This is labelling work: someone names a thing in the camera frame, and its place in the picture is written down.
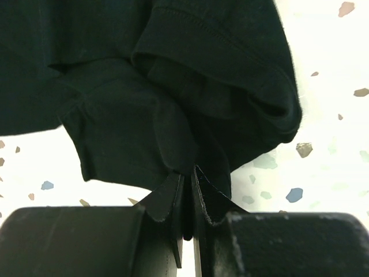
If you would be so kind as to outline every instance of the gray speckle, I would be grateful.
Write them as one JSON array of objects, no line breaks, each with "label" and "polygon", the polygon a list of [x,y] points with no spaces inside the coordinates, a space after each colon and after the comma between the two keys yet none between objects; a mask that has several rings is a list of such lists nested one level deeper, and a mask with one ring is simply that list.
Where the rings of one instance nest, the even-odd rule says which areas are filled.
[{"label": "gray speckle", "polygon": [[251,183],[252,183],[252,184],[254,184],[254,183],[255,183],[255,181],[256,181],[255,176],[250,175],[250,176],[249,176],[249,178],[250,178]]},{"label": "gray speckle", "polygon": [[45,181],[42,186],[41,189],[42,190],[47,190],[47,189],[53,189],[54,188],[54,184],[49,182],[49,181]]},{"label": "gray speckle", "polygon": [[255,202],[255,200],[248,195],[243,196],[242,201],[245,202],[246,204],[252,204],[253,202]]},{"label": "gray speckle", "polygon": [[362,192],[359,192],[359,197],[364,197],[369,193],[369,190],[363,190]]},{"label": "gray speckle", "polygon": [[263,154],[254,160],[254,167],[258,169],[276,169],[278,165],[275,158],[269,154]]},{"label": "gray speckle", "polygon": [[261,192],[260,196],[267,200],[272,198],[272,195],[269,192]]},{"label": "gray speckle", "polygon": [[311,143],[297,143],[296,150],[301,158],[306,158],[312,151]]},{"label": "gray speckle", "polygon": [[310,208],[311,209],[314,209],[316,206],[319,206],[320,203],[321,203],[320,201],[315,201],[315,202],[313,202],[313,203],[310,204]]},{"label": "gray speckle", "polygon": [[362,157],[363,162],[369,163],[369,154],[367,151],[360,151],[360,156]]},{"label": "gray speckle", "polygon": [[294,188],[294,189],[291,189],[291,191],[287,194],[286,199],[290,203],[295,203],[302,198],[302,195],[303,195],[302,188]]},{"label": "gray speckle", "polygon": [[81,203],[81,204],[82,204],[82,206],[84,206],[84,207],[90,207],[90,204],[89,204],[86,200],[80,199],[80,203]]},{"label": "gray speckle", "polygon": [[336,144],[336,138],[332,140],[332,142],[328,146],[328,151],[331,155],[337,153],[337,144]]},{"label": "gray speckle", "polygon": [[357,89],[353,95],[356,97],[365,97],[369,94],[369,89],[367,88],[362,88],[362,89]]},{"label": "gray speckle", "polygon": [[137,200],[134,200],[132,198],[128,198],[128,200],[132,203],[132,205],[136,205],[138,203]]},{"label": "gray speckle", "polygon": [[338,183],[333,184],[333,186],[331,187],[331,190],[343,190],[347,188],[348,188],[348,184],[344,182],[338,182]]}]

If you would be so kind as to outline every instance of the stitched seam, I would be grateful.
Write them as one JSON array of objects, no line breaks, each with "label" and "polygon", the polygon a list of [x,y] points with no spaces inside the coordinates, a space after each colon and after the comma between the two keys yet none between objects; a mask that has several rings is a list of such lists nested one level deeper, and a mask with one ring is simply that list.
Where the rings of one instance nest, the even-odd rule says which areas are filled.
[{"label": "stitched seam", "polygon": [[[213,27],[210,27],[210,26],[206,25],[204,23],[204,21],[202,19],[198,18],[197,16],[195,16],[193,14],[190,14],[188,12],[185,12],[183,10],[180,10],[180,9],[173,9],[173,8],[168,8],[168,7],[164,7],[164,6],[155,7],[153,9],[153,11],[154,10],[163,10],[165,12],[172,13],[172,15],[175,15],[175,16],[185,17],[186,19],[190,20],[192,23],[197,24],[200,28],[205,30],[208,34],[214,36],[217,39],[220,39],[222,42],[228,44],[229,46],[234,47],[235,49],[240,51],[243,55],[245,55],[245,52],[246,52],[246,54],[249,54],[248,57],[253,62],[257,63],[258,65],[260,65],[264,68],[272,69],[274,72],[277,72],[280,75],[282,75],[287,80],[288,85],[290,86],[290,89],[295,91],[294,86],[291,83],[291,79],[285,74],[285,72],[279,66],[277,66],[275,64],[273,64],[274,66],[269,66],[268,64],[271,63],[271,62],[269,62],[266,59],[261,58],[254,51],[251,51],[249,47],[239,45],[239,43],[234,42],[232,39],[228,38],[223,33],[219,33]],[[219,25],[224,30],[226,30],[227,32],[232,33],[230,31],[228,31],[226,28],[224,28],[216,18],[214,18],[214,17],[209,17],[209,18],[211,18],[212,20],[217,21],[217,23],[219,23]]]}]

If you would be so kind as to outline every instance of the black fabric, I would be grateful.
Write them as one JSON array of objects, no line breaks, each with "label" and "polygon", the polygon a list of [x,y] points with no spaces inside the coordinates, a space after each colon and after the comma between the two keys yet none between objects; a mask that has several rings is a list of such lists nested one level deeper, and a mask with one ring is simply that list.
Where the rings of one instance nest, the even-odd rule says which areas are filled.
[{"label": "black fabric", "polygon": [[63,124],[84,180],[154,189],[290,142],[300,109],[272,0],[4,0],[0,135]]}]

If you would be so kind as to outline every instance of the hanging garment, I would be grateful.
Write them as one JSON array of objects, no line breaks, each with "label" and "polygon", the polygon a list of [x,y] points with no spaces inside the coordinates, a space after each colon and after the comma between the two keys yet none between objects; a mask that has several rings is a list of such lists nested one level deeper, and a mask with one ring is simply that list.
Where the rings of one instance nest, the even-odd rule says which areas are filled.
[{"label": "hanging garment", "polygon": [[230,172],[300,125],[272,0],[4,0],[0,135],[67,130],[84,180]]}]

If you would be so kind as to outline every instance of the white speckled surface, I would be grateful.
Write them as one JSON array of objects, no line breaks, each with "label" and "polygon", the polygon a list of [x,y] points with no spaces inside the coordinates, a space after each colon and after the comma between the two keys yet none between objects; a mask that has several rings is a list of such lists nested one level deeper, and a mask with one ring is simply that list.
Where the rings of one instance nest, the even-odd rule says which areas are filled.
[{"label": "white speckled surface", "polygon": [[[295,63],[303,124],[292,143],[232,174],[233,201],[249,211],[348,212],[369,228],[369,1],[276,2]],[[149,193],[85,183],[64,128],[0,140],[0,220],[20,207],[131,205],[128,197]],[[312,146],[305,158],[298,143]],[[178,276],[194,276],[192,257],[187,243],[186,269]]]}]

